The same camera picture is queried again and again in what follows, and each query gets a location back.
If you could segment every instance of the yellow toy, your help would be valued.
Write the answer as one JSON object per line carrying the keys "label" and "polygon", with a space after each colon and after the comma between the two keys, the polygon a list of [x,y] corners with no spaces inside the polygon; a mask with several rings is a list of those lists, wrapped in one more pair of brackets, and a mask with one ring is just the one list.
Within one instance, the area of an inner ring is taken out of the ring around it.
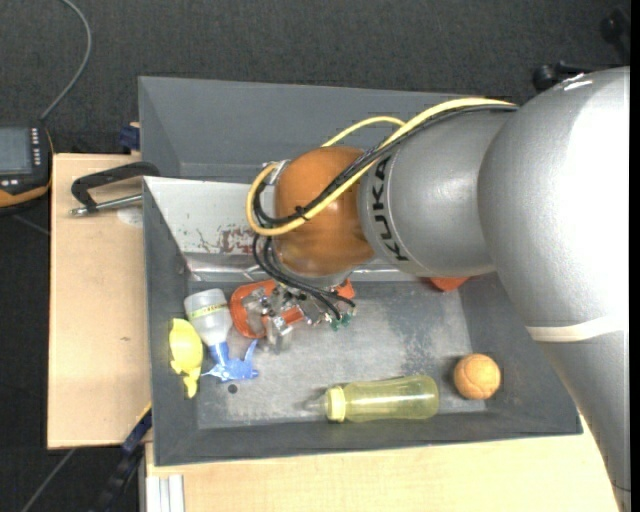
{"label": "yellow toy", "polygon": [[174,318],[169,333],[169,347],[173,356],[170,362],[171,368],[178,375],[187,374],[182,380],[187,387],[187,396],[193,398],[198,391],[198,379],[204,354],[200,336],[188,321]]}
{"label": "yellow toy", "polygon": [[469,354],[456,364],[453,381],[465,398],[485,400],[500,387],[500,368],[489,356]]}

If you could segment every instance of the plastic bottle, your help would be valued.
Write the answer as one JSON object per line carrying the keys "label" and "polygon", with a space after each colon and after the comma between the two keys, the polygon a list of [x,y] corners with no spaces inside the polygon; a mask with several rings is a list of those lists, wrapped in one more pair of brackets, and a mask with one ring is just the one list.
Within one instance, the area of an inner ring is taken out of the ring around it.
{"label": "plastic bottle", "polygon": [[327,418],[340,423],[391,418],[426,420],[438,412],[439,405],[438,387],[426,375],[332,386],[320,400]]}

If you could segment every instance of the electronic device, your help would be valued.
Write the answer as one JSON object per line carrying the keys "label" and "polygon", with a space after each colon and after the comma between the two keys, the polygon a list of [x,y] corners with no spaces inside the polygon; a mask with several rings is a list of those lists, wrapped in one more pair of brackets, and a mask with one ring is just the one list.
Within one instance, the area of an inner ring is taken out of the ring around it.
{"label": "electronic device", "polygon": [[0,214],[49,189],[51,142],[40,123],[0,123]]}

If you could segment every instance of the wooden board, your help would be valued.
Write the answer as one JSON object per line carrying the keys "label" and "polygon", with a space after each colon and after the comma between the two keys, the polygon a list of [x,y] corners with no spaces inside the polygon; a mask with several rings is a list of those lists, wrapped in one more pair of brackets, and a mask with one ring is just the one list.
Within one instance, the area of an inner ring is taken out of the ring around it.
{"label": "wooden board", "polygon": [[[80,206],[70,192],[77,177],[137,159],[54,157],[49,448],[121,443],[150,400],[142,225],[115,211],[69,214]],[[140,191],[140,181],[129,180],[93,195],[100,201]]]}
{"label": "wooden board", "polygon": [[152,464],[153,445],[148,444],[146,460],[148,476],[184,475],[187,512],[618,510],[588,430],[574,436],[160,468]]}

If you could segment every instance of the orange ball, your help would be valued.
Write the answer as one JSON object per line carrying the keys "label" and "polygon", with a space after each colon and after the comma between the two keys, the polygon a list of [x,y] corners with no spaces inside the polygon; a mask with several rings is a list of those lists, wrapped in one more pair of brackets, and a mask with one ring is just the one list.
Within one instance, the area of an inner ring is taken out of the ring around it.
{"label": "orange ball", "polygon": [[469,354],[456,364],[453,381],[463,397],[485,400],[500,387],[500,368],[489,356]]}

